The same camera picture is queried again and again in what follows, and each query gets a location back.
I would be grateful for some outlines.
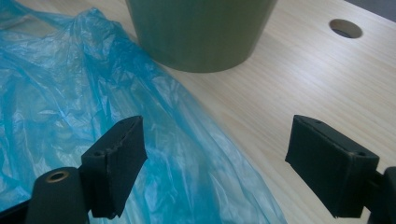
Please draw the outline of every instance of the table top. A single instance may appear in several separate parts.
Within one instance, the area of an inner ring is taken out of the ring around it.
[[[20,0],[76,15],[97,7],[136,40],[124,0]],[[337,35],[352,21],[360,38]],[[396,23],[342,0],[278,0],[252,56],[235,68],[193,74],[165,68],[201,103],[261,173],[289,223],[334,219],[285,157],[293,115],[320,119],[372,150],[378,171],[396,165]]]

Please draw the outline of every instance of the black clamp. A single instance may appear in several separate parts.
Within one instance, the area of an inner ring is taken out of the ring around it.
[[[86,224],[90,210],[94,217],[120,216],[146,159],[143,118],[123,119],[81,156],[78,169],[40,176],[31,200],[0,213],[0,223]]]
[[[294,116],[286,161],[334,217],[396,224],[396,167],[376,171],[379,157],[316,119]]]

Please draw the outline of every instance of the blue plastic sheet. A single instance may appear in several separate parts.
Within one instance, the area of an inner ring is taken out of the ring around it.
[[[97,9],[0,4],[0,210],[80,166],[118,120],[144,118],[148,160],[123,215],[91,223],[286,223],[270,190],[180,83]]]

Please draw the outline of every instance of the screw hole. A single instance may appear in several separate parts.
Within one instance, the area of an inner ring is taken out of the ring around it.
[[[66,171],[58,171],[51,175],[49,175],[46,179],[48,183],[56,183],[66,179],[69,176],[69,173]]]
[[[364,152],[352,151],[350,153],[353,155],[362,156],[362,157],[366,156],[366,153],[364,153]]]
[[[329,25],[336,34],[346,38],[355,39],[363,35],[361,28],[351,21],[336,19],[330,21]]]
[[[100,156],[103,156],[103,155],[105,155],[105,152],[103,152],[103,151],[96,151],[96,152],[93,153],[93,156],[96,156],[96,157],[100,157]]]

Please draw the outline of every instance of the green bin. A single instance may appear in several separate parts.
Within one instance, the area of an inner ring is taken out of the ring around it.
[[[126,0],[140,46],[187,72],[218,72],[246,60],[276,0]]]

